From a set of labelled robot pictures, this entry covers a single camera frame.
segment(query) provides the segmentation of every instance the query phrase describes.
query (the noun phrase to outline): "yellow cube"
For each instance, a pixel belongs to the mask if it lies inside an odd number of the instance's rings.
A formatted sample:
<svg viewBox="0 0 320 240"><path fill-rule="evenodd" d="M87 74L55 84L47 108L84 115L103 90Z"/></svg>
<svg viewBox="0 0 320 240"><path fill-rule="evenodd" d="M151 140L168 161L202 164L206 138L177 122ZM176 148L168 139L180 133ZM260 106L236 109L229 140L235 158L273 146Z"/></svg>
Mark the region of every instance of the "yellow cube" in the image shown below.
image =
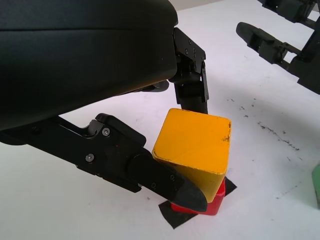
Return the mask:
<svg viewBox="0 0 320 240"><path fill-rule="evenodd" d="M227 172L230 137L229 119L174 108L152 155L189 178L212 203Z"/></svg>

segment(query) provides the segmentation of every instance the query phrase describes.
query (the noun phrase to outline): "green object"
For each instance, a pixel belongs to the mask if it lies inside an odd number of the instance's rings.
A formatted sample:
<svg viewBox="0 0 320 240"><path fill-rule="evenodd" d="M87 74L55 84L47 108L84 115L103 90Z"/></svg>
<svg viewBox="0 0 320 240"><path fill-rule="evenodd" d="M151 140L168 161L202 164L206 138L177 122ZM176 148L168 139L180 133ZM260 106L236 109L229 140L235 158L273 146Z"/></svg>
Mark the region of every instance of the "green object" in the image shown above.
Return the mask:
<svg viewBox="0 0 320 240"><path fill-rule="evenodd" d="M318 202L318 208L320 209L320 164L314 168L312 172L312 180L313 180L316 200Z"/></svg>

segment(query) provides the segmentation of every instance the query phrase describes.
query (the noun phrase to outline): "red block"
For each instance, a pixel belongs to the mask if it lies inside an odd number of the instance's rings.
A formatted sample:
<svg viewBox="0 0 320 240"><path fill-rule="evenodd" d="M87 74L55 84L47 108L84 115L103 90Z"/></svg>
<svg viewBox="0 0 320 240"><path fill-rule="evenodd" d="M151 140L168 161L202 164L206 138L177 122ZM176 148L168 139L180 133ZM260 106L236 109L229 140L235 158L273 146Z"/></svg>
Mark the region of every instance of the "red block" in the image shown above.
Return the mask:
<svg viewBox="0 0 320 240"><path fill-rule="evenodd" d="M188 208L184 208L178 205L175 205L173 203L171 203L171 208L176 211L176 212L180 212L180 213L186 213L186 214L202 214L202 215L210 215L210 216L215 216L218 213L218 210L221 206L221 203L224 199L226 195L226 184L225 184L225 180L223 180L223 182L221 183L221 186L218 190L218 192L216 193L213 202L208 203L208 208L206 210L206 212L198 212L198 211L193 211L191 209Z"/></svg>

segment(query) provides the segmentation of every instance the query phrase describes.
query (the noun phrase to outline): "white table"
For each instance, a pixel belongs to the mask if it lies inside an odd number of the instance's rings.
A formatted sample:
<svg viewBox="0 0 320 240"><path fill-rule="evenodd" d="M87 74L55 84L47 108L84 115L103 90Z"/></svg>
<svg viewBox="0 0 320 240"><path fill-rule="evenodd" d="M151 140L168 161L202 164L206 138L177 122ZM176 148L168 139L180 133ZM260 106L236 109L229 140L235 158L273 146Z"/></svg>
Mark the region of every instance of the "white table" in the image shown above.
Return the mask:
<svg viewBox="0 0 320 240"><path fill-rule="evenodd" d="M227 175L238 188L218 215L197 216L173 230L158 208L164 199L149 190L133 194L30 146L0 144L2 240L319 239L311 172L320 161L320 96L246 47L236 26L250 23L300 49L312 31L257 0L187 9L179 22L206 51L209 113L233 121ZM171 86L107 99L64 117L84 127L99 113L114 115L144 134L151 150L175 107ZM196 134L196 127L190 132Z"/></svg>

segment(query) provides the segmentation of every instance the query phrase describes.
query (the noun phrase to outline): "black tape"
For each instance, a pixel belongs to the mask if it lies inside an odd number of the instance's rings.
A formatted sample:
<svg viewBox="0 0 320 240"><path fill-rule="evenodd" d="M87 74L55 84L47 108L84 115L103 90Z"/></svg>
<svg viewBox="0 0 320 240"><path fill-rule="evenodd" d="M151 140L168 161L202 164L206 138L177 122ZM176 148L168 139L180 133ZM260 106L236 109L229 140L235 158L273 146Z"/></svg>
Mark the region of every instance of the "black tape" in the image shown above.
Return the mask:
<svg viewBox="0 0 320 240"><path fill-rule="evenodd" d="M230 181L227 177L225 178L225 196L232 193L237 186ZM171 203L169 201L165 201L159 205L160 211L164 217L164 219L173 227L173 229L176 229L180 225L186 223L190 219L194 218L198 214L190 214L190 213L183 213L183 212L177 212L174 211L171 208Z"/></svg>

